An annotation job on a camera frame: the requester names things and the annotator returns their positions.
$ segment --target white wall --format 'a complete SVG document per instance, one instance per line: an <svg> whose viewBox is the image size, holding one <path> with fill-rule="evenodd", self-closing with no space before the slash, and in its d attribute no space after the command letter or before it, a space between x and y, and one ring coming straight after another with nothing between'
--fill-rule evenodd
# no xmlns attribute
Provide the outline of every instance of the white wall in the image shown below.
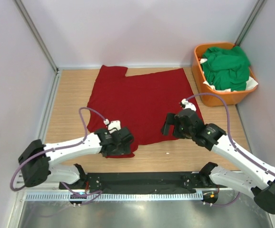
<svg viewBox="0 0 275 228"><path fill-rule="evenodd" d="M11 0L0 0L0 227L15 193L17 158L36 138L54 73Z"/></svg>
<svg viewBox="0 0 275 228"><path fill-rule="evenodd" d="M256 0L23 0L59 67L190 65L235 42Z"/></svg>
<svg viewBox="0 0 275 228"><path fill-rule="evenodd" d="M267 1L242 48L259 81L239 105L253 153L275 166L275 0Z"/></svg>

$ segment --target white cloth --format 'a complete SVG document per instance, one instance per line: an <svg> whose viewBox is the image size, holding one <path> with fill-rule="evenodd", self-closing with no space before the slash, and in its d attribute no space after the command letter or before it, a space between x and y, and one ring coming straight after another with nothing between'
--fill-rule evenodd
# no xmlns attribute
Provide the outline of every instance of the white cloth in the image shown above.
<svg viewBox="0 0 275 228"><path fill-rule="evenodd" d="M200 59L200 64L205 63L207 61L206 58ZM214 85L210 85L207 81L203 82L203 84L208 85L212 90L216 90ZM250 76L246 82L246 90L252 90L254 89L258 83ZM216 90L217 92L225 93L225 92L231 92L231 89L226 90Z"/></svg>

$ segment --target metal pole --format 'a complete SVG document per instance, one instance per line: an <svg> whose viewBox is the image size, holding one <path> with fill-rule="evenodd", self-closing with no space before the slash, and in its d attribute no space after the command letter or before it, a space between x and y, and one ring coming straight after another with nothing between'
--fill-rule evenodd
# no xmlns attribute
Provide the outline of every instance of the metal pole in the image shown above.
<svg viewBox="0 0 275 228"><path fill-rule="evenodd" d="M253 25L256 17L259 15L260 11L262 10L263 6L265 5L267 0L258 0L255 4L250 16L248 17L245 25L243 26L235 44L240 46L244 38L246 37L248 31L250 30L251 26Z"/></svg>
<svg viewBox="0 0 275 228"><path fill-rule="evenodd" d="M39 32L37 31L31 17L29 16L29 13L27 12L27 9L25 8L25 6L23 5L21 0L13 0L13 1L14 1L15 5L17 6L18 10L20 11L21 15L23 16L24 20L26 21L29 29L31 30L32 34L34 35L36 41L38 42L41 50L44 53L44 55L46 56L49 63L51 64L55 74L57 74L58 68L57 68L51 54L49 53L45 43L43 42Z"/></svg>
<svg viewBox="0 0 275 228"><path fill-rule="evenodd" d="M61 77L61 72L59 71L53 79L52 87L51 87L50 94L47 101L47 106L42 116L38 139L41 139L43 142L45 142L46 140L47 130L49 127L49 122L50 122L51 114L54 107L54 101L58 91L60 77Z"/></svg>

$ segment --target orange bin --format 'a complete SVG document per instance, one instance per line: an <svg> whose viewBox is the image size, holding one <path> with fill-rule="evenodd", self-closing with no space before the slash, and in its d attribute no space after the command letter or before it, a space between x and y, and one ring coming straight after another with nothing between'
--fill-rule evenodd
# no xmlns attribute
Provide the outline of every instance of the orange bin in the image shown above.
<svg viewBox="0 0 275 228"><path fill-rule="evenodd" d="M210 47L219 47L219 48L224 48L224 49L232 49L233 46L234 46L234 44L227 43L227 42L201 44L201 45L199 45L195 48L194 61L193 61L193 65L192 65L192 72L193 72L193 75L194 75L195 82L196 82L199 93L217 94L220 97L222 97L228 105L235 105L235 104L239 103L240 101L242 101L246 97L246 95L248 95L249 93L255 91L257 86L252 90L237 91L237 92L221 93L221 92L217 92L215 90L212 90L209 86L203 84L203 82L205 82L206 79L205 79L205 76L203 74L203 70L201 68L199 59L202 58L202 55ZM255 81L257 81L254 74L253 74L253 72L251 71L251 68L250 68L250 76L253 79L255 79ZM210 95L201 96L201 100L206 106L209 106L209 107L223 105L222 102L218 98L216 98L214 96L210 96Z"/></svg>

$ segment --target metal base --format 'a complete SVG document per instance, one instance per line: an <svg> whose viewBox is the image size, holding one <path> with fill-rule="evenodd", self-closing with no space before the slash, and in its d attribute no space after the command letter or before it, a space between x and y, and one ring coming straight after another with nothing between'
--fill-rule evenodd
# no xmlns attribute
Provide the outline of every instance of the metal base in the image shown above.
<svg viewBox="0 0 275 228"><path fill-rule="evenodd" d="M228 203L237 192L220 191L218 203ZM26 201L19 228L272 228L269 215L242 195L225 208L200 201L108 201L81 207L66 201Z"/></svg>

